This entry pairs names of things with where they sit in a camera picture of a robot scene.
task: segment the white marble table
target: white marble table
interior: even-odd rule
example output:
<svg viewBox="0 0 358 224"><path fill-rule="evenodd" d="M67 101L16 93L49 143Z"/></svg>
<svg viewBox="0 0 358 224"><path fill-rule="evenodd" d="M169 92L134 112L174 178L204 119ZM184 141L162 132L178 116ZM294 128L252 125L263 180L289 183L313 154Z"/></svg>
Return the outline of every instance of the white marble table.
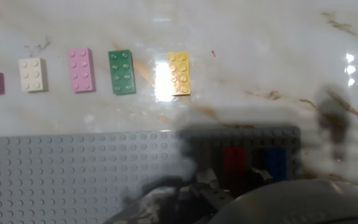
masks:
<svg viewBox="0 0 358 224"><path fill-rule="evenodd" d="M73 47L93 51L94 93L70 91ZM112 93L107 52L119 49L133 54L135 95ZM166 93L176 51L189 52L191 96ZM48 92L21 92L30 57L46 60ZM0 136L290 124L305 175L358 184L356 0L0 0L0 72ZM316 118L327 86L350 104L342 162Z"/></svg>

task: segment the yellow lego brick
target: yellow lego brick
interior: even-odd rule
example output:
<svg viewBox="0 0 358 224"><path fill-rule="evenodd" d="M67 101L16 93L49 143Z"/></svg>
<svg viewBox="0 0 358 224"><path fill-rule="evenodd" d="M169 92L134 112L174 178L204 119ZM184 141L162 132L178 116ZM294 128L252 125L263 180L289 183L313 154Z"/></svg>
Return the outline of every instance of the yellow lego brick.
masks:
<svg viewBox="0 0 358 224"><path fill-rule="evenodd" d="M168 66L171 71L172 96L190 95L188 52L168 53Z"/></svg>

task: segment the gray lego baseplate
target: gray lego baseplate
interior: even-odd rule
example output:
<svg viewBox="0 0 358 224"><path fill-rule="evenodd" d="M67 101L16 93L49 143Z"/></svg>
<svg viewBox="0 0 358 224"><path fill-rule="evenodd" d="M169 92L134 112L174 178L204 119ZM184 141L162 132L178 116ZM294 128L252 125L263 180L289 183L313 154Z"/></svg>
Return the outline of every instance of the gray lego baseplate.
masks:
<svg viewBox="0 0 358 224"><path fill-rule="evenodd" d="M0 138L0 223L103 223L166 176L190 180L224 146L287 149L300 167L298 128L212 129Z"/></svg>

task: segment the green lego brick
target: green lego brick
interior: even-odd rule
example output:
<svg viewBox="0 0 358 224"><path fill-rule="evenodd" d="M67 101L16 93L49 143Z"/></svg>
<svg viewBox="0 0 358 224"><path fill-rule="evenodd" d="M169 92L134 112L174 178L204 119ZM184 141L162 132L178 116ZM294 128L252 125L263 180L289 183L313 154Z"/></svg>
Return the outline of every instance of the green lego brick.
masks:
<svg viewBox="0 0 358 224"><path fill-rule="evenodd" d="M116 95L136 93L131 51L110 51L109 61L112 92Z"/></svg>

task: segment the white lego brick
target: white lego brick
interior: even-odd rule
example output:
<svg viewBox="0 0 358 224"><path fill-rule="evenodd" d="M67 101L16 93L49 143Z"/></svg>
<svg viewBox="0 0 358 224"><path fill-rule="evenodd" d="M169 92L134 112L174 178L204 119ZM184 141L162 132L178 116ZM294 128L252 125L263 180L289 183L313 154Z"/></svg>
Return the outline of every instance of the white lego brick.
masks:
<svg viewBox="0 0 358 224"><path fill-rule="evenodd" d="M41 58L19 60L22 91L44 91L44 63Z"/></svg>

